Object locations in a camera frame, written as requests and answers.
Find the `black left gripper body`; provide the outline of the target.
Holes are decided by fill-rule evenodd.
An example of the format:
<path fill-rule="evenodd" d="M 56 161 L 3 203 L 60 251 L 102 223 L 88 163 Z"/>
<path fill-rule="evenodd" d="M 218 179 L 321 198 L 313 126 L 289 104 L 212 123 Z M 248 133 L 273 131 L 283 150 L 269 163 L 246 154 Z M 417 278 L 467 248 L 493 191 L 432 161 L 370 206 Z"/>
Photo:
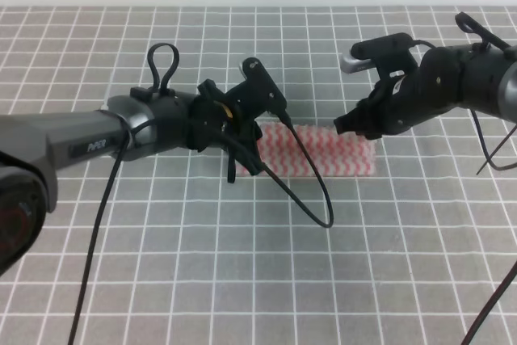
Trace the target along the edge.
<path fill-rule="evenodd" d="M 232 152 L 235 150 L 203 130 L 201 125 L 225 134 L 244 148 L 249 147 L 249 129 L 254 120 L 247 119 L 237 104 L 231 102 L 213 80 L 203 81 L 198 86 L 198 91 L 199 94 L 188 106 L 188 148 L 198 152 L 208 147 L 221 147 Z"/>

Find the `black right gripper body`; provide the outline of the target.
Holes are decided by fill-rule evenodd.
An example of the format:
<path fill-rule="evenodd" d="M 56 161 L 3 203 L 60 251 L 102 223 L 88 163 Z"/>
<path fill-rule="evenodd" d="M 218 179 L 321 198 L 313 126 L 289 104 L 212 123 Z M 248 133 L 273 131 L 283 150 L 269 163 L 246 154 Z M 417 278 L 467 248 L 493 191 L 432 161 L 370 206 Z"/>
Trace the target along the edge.
<path fill-rule="evenodd" d="M 412 78 L 377 82 L 356 108 L 367 112 L 368 128 L 378 128 L 382 136 L 403 133 L 428 119 L 428 106 Z"/>

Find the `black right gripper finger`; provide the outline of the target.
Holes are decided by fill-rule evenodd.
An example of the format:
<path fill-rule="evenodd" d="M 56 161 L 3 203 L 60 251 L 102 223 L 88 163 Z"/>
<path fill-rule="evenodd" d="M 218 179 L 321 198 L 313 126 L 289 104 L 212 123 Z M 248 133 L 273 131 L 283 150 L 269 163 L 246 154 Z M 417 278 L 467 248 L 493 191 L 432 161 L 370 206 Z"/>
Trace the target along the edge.
<path fill-rule="evenodd" d="M 334 127 L 337 134 L 363 134 L 368 129 L 368 114 L 362 108 L 355 108 L 334 119 Z"/>
<path fill-rule="evenodd" d="M 374 141 L 382 138 L 382 131 L 378 128 L 360 128 L 355 130 L 355 134 L 362 136 L 369 141 Z"/>

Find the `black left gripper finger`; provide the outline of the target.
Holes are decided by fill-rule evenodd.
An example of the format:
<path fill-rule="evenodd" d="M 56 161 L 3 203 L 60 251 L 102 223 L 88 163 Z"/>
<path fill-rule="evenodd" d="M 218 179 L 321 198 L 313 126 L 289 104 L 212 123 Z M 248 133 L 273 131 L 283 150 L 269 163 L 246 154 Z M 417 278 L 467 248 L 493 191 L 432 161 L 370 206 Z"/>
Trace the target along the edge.
<path fill-rule="evenodd" d="M 262 129 L 256 121 L 250 124 L 249 129 L 249 148 L 251 151 L 258 151 L 258 141 L 263 137 Z"/>
<path fill-rule="evenodd" d="M 263 172 L 263 163 L 259 155 L 259 149 L 255 146 L 235 149 L 234 153 L 234 176 L 251 175 L 255 176 Z"/>

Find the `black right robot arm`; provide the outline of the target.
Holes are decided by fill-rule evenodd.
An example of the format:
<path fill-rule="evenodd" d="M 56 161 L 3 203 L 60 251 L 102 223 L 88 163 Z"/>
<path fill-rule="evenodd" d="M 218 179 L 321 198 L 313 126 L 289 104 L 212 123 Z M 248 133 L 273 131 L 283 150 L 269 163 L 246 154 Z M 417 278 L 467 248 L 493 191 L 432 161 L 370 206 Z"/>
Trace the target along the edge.
<path fill-rule="evenodd" d="M 370 58 L 379 80 L 370 95 L 334 120 L 337 133 L 369 140 L 393 136 L 456 107 L 516 121 L 516 63 L 497 49 L 437 47 Z"/>

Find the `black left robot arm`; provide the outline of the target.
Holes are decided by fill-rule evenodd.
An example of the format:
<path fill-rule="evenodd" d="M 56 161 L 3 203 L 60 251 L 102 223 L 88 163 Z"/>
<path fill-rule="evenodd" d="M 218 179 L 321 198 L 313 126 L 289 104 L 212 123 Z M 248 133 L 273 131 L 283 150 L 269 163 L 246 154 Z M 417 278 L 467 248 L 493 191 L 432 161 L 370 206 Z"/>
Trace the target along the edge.
<path fill-rule="evenodd" d="M 201 152 L 222 144 L 191 126 L 222 129 L 256 153 L 255 119 L 267 96 L 250 81 L 228 92 L 205 80 L 197 94 L 134 87 L 95 111 L 1 117 L 1 271 L 32 247 L 57 205 L 57 172 L 125 148 L 134 161 L 174 148 Z"/>

